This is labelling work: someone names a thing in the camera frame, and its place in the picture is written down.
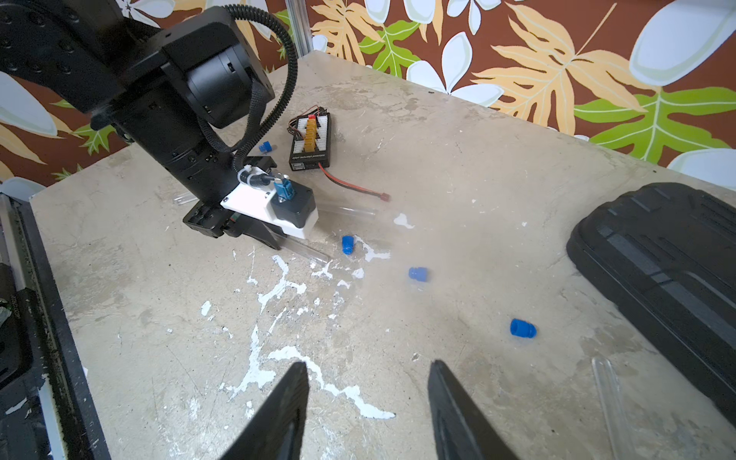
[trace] yellow connector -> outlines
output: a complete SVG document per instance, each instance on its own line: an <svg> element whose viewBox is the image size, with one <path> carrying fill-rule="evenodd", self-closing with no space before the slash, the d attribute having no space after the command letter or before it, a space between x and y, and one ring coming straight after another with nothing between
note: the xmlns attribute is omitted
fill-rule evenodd
<svg viewBox="0 0 736 460"><path fill-rule="evenodd" d="M314 115L310 115L307 120L307 133L304 135L304 151L314 152L317 140L317 119Z"/></svg>

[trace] clear plastic tube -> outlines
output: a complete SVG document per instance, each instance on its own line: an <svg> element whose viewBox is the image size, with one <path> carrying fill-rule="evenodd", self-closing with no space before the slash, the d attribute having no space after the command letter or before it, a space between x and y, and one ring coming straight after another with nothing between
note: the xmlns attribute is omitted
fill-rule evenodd
<svg viewBox="0 0 736 460"><path fill-rule="evenodd" d="M603 416L611 439L613 458L616 460L639 459L631 440L631 426L626 419L621 399L621 388L611 361L606 358L593 358L593 375L598 387L598 396L603 406Z"/></svg>
<svg viewBox="0 0 736 460"><path fill-rule="evenodd" d="M317 210L326 213L342 214L344 216L363 217L373 219L377 213L376 209L361 208L360 206L341 205L334 202L317 202Z"/></svg>
<svg viewBox="0 0 736 460"><path fill-rule="evenodd" d="M190 191L187 191L181 195L175 196L172 201L175 205L185 205L186 203L193 202L195 199L197 199L197 197Z"/></svg>
<svg viewBox="0 0 736 460"><path fill-rule="evenodd" d="M301 255L310 261L314 261L314 263L319 266L325 266L330 260L332 260L326 254L323 254L318 250L314 250L304 243L300 243L296 238L289 238L288 236L285 237L273 232L271 232L271 234L281 247L292 251L294 254Z"/></svg>

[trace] braided cable sleeve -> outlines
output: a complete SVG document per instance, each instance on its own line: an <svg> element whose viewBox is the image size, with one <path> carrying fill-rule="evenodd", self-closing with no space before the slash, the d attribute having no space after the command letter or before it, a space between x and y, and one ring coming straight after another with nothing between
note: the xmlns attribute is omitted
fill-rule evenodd
<svg viewBox="0 0 736 460"><path fill-rule="evenodd" d="M266 111L267 96L268 94L263 85L258 81L253 80L250 97L250 111L248 112L248 125L241 140L236 142L233 146L227 145L220 136L217 135L215 130L212 129L212 126L210 126L210 124L202 117L198 116L197 123L199 125L199 130L202 131L208 144L220 153L232 153L245 145L248 138L255 134L258 124L261 122L261 118L263 118L263 112Z"/></svg>
<svg viewBox="0 0 736 460"><path fill-rule="evenodd" d="M258 131L256 131L254 135L246 136L247 139L245 139L245 143L238 149L233 157L233 169L237 172L243 169L245 158L248 156L248 153L266 135L274 124L276 124L276 121L286 109L286 105L289 103L291 95L294 93L294 89L297 86L297 49L294 47L294 42L291 41L289 33L271 13L243 4L225 5L224 8L236 20L257 22L274 31L278 39L281 40L283 48L286 51L286 62L288 66L286 84L283 87L281 97L276 103L276 106L266 120L261 123Z"/></svg>

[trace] screw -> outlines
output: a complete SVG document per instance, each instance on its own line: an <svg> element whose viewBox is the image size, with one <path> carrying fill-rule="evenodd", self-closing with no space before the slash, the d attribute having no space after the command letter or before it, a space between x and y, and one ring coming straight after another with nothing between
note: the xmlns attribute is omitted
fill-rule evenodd
<svg viewBox="0 0 736 460"><path fill-rule="evenodd" d="M29 13L28 20L41 27L46 24L41 15L39 15L38 13Z"/></svg>
<svg viewBox="0 0 736 460"><path fill-rule="evenodd" d="M69 18L70 21L77 22L79 20L79 16L74 12L73 9L67 7L64 8L64 12L66 13L66 17Z"/></svg>

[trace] concrete table surface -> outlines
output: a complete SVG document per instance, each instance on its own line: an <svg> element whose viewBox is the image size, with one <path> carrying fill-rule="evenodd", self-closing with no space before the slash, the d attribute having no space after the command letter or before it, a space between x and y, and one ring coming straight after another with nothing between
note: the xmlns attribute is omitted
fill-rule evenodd
<svg viewBox="0 0 736 460"><path fill-rule="evenodd" d="M270 75L277 94L285 77ZM736 194L319 52L264 138L283 171L286 119L314 104L333 114L332 173L392 195L293 173L318 201L378 209L320 215L309 244L334 257L327 269L188 229L190 205L171 201L184 188L136 145L33 199L114 459L218 458L299 357L311 363L304 459L434 458L434 359L521 458L610 459L597 355L619 375L639 454L736 455L736 430L565 252L577 222L647 183ZM352 256L344 234L364 242ZM409 280L411 266L429 282ZM511 336L513 318L539 335Z"/></svg>

